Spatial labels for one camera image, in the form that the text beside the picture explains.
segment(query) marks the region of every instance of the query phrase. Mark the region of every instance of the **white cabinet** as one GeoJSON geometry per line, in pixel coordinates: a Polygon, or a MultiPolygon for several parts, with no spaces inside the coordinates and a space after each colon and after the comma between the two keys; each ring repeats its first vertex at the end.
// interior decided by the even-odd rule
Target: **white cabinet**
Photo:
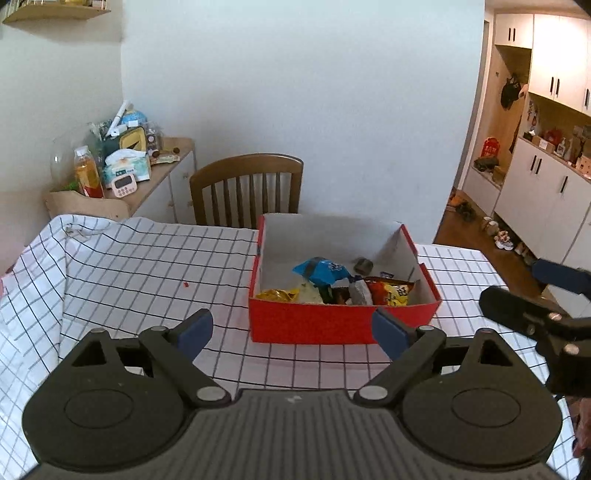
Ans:
{"type": "Polygon", "coordinates": [[[174,216],[174,203],[169,177],[166,177],[144,200],[134,213],[134,217],[146,217],[159,223],[177,223],[174,216]]]}
{"type": "Polygon", "coordinates": [[[492,215],[496,201],[501,193],[500,187],[493,184],[492,179],[485,178],[485,174],[471,167],[464,182],[463,190],[472,201],[487,215],[492,215]]]}
{"type": "Polygon", "coordinates": [[[591,185],[518,139],[495,211],[536,257],[562,263],[591,205],[591,185]]]}
{"type": "MultiPolygon", "coordinates": [[[[554,162],[558,164],[561,171],[552,183],[552,190],[547,194],[550,197],[556,197],[556,201],[544,228],[543,241],[540,243],[538,256],[562,263],[566,252],[573,245],[573,240],[577,237],[583,219],[589,210],[589,205],[591,205],[591,184],[568,167],[556,160],[554,162]]],[[[583,238],[581,242],[581,244],[587,242],[586,258],[579,255],[582,247],[578,247],[574,257],[587,264],[591,270],[591,257],[589,255],[589,252],[591,252],[591,226],[587,225],[587,228],[589,229],[586,232],[588,237],[583,238]]],[[[576,268],[583,266],[583,263],[576,264],[576,268]]]]}
{"type": "Polygon", "coordinates": [[[495,45],[532,48],[534,16],[532,14],[497,14],[495,45]]]}
{"type": "Polygon", "coordinates": [[[170,173],[170,185],[173,192],[174,211],[178,223],[195,225],[195,212],[189,188],[189,179],[195,173],[195,156],[193,152],[170,173]]]}
{"type": "Polygon", "coordinates": [[[587,84],[581,111],[591,116],[591,21],[587,22],[587,84]]]}
{"type": "Polygon", "coordinates": [[[535,15],[529,91],[581,110],[587,82],[587,21],[535,15]]]}
{"type": "Polygon", "coordinates": [[[530,221],[529,210],[535,202],[532,186],[535,186],[535,170],[540,162],[538,148],[518,139],[513,160],[507,172],[495,211],[527,244],[525,237],[535,229],[530,221]]]}

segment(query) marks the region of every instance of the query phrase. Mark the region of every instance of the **wooden chair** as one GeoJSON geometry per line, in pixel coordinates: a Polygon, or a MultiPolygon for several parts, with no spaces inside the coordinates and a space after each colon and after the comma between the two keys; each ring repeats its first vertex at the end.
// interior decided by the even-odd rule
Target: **wooden chair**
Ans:
{"type": "Polygon", "coordinates": [[[241,155],[239,157],[225,158],[201,168],[191,176],[190,187],[195,210],[195,220],[198,225],[207,225],[206,208],[203,200],[203,189],[211,187],[211,200],[213,211],[213,223],[221,226],[220,208],[217,196],[216,184],[222,182],[223,203],[226,216],[226,226],[233,226],[232,202],[230,201],[230,188],[228,180],[235,179],[235,199],[238,211],[238,225],[244,228],[245,211],[243,205],[241,177],[248,177],[248,199],[251,227],[256,228],[256,203],[254,176],[262,174],[262,212],[269,212],[269,186],[267,180],[271,176],[275,181],[275,212],[281,211],[281,174],[290,173],[290,191],[288,213],[297,213],[300,204],[301,176],[304,163],[295,157],[270,153],[257,153],[241,155]]]}

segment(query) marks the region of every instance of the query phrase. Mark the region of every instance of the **red box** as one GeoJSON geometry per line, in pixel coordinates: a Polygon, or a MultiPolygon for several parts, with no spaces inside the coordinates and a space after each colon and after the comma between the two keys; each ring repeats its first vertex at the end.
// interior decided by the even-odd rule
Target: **red box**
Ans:
{"type": "Polygon", "coordinates": [[[353,274],[359,257],[374,262],[372,275],[389,272],[414,281],[406,307],[386,307],[404,323],[426,325],[441,304],[431,275],[401,223],[338,216],[267,213],[259,219],[258,253],[252,270],[248,310],[254,342],[311,345],[375,343],[375,306],[314,305],[259,300],[261,291],[290,290],[302,282],[291,270],[313,257],[344,265],[353,274]]]}

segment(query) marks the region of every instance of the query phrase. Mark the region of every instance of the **small red object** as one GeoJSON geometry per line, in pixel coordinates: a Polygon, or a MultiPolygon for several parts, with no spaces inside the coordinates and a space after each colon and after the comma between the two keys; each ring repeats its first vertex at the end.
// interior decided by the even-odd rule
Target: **small red object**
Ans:
{"type": "Polygon", "coordinates": [[[501,150],[501,144],[495,137],[489,137],[485,140],[482,147],[481,157],[496,157],[501,150]]]}

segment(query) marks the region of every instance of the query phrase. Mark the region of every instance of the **checkered tablecloth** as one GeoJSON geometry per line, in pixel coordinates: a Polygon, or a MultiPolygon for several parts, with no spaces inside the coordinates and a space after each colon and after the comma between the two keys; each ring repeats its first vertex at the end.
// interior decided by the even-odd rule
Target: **checkered tablecloth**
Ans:
{"type": "MultiPolygon", "coordinates": [[[[544,381],[533,343],[482,317],[480,292],[503,285],[477,251],[418,245],[444,302],[432,324],[450,336],[490,327],[544,381]]],[[[35,465],[21,429],[34,390],[88,331],[114,338],[155,325],[174,327],[200,308],[215,319],[212,340],[195,364],[233,395],[238,388],[355,391],[388,365],[378,345],[268,345],[248,335],[248,283],[256,231],[122,223],[84,216],[53,219],[5,278],[0,301],[0,474],[20,477],[35,465]]],[[[579,472],[573,428],[560,401],[563,428],[548,461],[563,477],[579,472]]]]}

